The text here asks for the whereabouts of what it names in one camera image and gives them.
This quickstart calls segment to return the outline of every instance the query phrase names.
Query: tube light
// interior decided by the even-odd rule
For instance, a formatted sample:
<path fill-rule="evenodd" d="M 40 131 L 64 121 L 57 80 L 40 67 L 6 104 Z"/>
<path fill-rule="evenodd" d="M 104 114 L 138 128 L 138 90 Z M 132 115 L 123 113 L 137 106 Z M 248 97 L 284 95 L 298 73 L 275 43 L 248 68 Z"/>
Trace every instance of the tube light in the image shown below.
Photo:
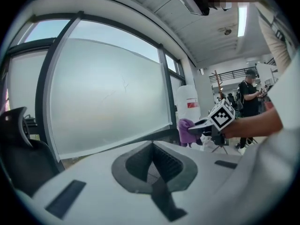
<path fill-rule="evenodd" d="M 238 37 L 241 37 L 245 34 L 246 21 L 247 21 L 247 7 L 239 7 Z"/>

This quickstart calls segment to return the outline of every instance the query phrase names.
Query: white cube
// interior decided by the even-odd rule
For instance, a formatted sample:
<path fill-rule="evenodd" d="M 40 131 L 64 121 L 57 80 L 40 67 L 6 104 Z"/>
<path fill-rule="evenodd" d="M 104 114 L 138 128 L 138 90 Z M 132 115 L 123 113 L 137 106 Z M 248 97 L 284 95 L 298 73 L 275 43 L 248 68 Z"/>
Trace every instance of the white cube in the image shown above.
<path fill-rule="evenodd" d="M 208 118 L 218 131 L 221 131 L 235 119 L 235 110 L 225 99 L 222 99 L 213 107 Z"/>

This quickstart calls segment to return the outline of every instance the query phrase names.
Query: railing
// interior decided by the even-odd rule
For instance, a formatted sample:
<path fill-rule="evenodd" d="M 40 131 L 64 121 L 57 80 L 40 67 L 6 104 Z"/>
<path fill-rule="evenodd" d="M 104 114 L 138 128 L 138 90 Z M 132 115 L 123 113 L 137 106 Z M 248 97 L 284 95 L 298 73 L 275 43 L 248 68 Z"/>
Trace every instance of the railing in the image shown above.
<path fill-rule="evenodd" d="M 275 62 L 274 58 L 272 58 L 270 61 L 268 61 L 267 64 L 276 66 L 276 62 Z"/>
<path fill-rule="evenodd" d="M 256 76 L 258 77 L 258 72 L 256 67 L 248 67 L 248 68 L 242 68 L 242 69 L 238 69 L 238 70 L 233 70 L 230 72 L 226 72 L 226 73 L 220 73 L 218 74 L 218 78 L 219 78 L 219 82 L 222 82 L 224 80 L 229 80 L 229 79 L 234 79 L 234 78 L 239 78 L 239 77 L 245 77 L 246 76 L 246 71 L 252 69 L 255 71 Z M 215 75 L 210 76 L 210 83 L 216 83 L 217 82 L 217 78 Z"/>

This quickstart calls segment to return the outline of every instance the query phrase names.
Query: black office chair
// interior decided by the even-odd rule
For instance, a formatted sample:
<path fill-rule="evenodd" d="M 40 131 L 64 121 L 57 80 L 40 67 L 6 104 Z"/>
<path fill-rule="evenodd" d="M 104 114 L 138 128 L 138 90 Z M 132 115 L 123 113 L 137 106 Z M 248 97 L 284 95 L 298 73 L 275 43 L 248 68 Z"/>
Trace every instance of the black office chair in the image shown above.
<path fill-rule="evenodd" d="M 0 157 L 15 188 L 29 196 L 59 173 L 46 143 L 29 139 L 26 107 L 0 116 Z"/>

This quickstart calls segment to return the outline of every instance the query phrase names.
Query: frosted glass panel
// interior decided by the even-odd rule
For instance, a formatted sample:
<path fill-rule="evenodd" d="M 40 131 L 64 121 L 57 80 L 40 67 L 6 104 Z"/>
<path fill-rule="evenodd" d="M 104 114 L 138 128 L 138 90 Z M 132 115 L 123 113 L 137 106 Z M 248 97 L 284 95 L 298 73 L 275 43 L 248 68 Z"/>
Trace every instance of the frosted glass panel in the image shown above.
<path fill-rule="evenodd" d="M 158 50 L 151 44 L 123 30 L 89 21 L 80 21 L 70 38 L 95 40 L 133 51 L 155 62 L 159 62 Z"/>
<path fill-rule="evenodd" d="M 38 76 L 47 51 L 12 58 L 8 71 L 8 94 L 11 109 L 27 107 L 25 116 L 35 117 Z"/>
<path fill-rule="evenodd" d="M 167 59 L 168 68 L 171 69 L 172 71 L 176 72 L 174 60 L 172 58 L 170 58 L 168 55 L 165 55 L 165 57 Z"/>
<path fill-rule="evenodd" d="M 68 39 L 50 98 L 60 158 L 96 153 L 169 125 L 166 97 L 161 64 L 119 47 Z"/>
<path fill-rule="evenodd" d="M 172 92 L 173 92 L 173 97 L 174 97 L 174 103 L 176 104 L 176 91 L 177 89 L 181 86 L 181 80 L 170 76 L 171 77 L 171 84 L 172 84 Z"/>
<path fill-rule="evenodd" d="M 33 31 L 26 38 L 26 42 L 43 38 L 56 38 L 69 20 L 47 20 L 39 22 Z"/>

